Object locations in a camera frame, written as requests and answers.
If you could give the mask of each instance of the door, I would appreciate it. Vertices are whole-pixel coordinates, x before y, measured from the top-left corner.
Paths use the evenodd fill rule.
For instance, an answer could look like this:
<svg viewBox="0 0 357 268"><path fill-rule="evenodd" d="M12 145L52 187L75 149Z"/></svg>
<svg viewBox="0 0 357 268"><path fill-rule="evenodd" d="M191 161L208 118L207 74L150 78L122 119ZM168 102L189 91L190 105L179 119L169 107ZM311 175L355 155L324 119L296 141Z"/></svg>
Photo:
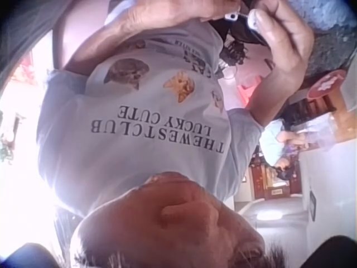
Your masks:
<svg viewBox="0 0 357 268"><path fill-rule="evenodd" d="M302 193L301 173L300 173L300 166L298 161L296 161L295 164L295 172L293 178L290 180L290 193L291 194Z"/></svg>
<svg viewBox="0 0 357 268"><path fill-rule="evenodd" d="M264 198L264 181L262 167L260 165L251 166L255 199Z"/></svg>

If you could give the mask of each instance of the graphic t-shirt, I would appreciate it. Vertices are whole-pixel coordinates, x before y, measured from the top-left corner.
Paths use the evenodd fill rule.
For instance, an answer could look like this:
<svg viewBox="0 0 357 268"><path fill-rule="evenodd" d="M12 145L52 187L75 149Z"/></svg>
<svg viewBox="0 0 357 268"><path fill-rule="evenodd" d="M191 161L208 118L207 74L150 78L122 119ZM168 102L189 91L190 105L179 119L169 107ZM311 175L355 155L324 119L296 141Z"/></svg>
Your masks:
<svg viewBox="0 0 357 268"><path fill-rule="evenodd" d="M51 74L39 167L65 206L85 216L165 171L220 200L235 194L262 127L224 109L214 77L222 45L192 20L135 36L88 78Z"/></svg>

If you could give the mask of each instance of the cat print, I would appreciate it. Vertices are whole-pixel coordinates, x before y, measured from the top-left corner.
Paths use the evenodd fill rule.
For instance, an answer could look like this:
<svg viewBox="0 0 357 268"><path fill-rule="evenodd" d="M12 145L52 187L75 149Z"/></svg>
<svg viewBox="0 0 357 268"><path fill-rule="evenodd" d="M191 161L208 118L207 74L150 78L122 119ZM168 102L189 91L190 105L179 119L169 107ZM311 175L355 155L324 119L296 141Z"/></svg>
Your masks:
<svg viewBox="0 0 357 268"><path fill-rule="evenodd" d="M222 113L224 110L224 103L221 96L215 93L214 91L212 91L211 94L214 101L214 106L219 109L220 113Z"/></svg>
<svg viewBox="0 0 357 268"><path fill-rule="evenodd" d="M141 60L120 59L109 68L104 84L113 81L139 90L139 82L149 70L149 66Z"/></svg>
<svg viewBox="0 0 357 268"><path fill-rule="evenodd" d="M173 89L177 94L178 103L182 103L195 90L195 82L184 71L179 71L163 87Z"/></svg>

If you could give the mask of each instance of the red sign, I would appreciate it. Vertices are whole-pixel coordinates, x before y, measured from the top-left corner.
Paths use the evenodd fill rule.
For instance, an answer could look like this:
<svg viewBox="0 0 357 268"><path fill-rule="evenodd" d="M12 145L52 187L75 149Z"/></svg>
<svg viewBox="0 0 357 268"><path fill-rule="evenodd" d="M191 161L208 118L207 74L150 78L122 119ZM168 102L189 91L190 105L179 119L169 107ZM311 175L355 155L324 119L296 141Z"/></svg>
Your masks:
<svg viewBox="0 0 357 268"><path fill-rule="evenodd" d="M335 89L339 89L346 78L346 71L336 70L322 77L308 91L307 99L321 98Z"/></svg>

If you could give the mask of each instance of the hand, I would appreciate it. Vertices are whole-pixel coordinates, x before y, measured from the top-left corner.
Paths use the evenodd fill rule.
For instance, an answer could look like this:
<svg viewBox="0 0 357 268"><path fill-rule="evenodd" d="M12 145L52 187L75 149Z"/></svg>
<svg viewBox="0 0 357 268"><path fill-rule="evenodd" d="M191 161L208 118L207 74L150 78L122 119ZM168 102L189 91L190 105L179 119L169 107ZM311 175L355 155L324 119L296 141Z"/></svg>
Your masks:
<svg viewBox="0 0 357 268"><path fill-rule="evenodd" d="M140 30L167 28L192 18L218 19L240 9L240 0L136 0L128 10Z"/></svg>
<svg viewBox="0 0 357 268"><path fill-rule="evenodd" d="M297 87L304 79L313 47L313 32L286 0L257 0L249 19L271 48L274 72Z"/></svg>

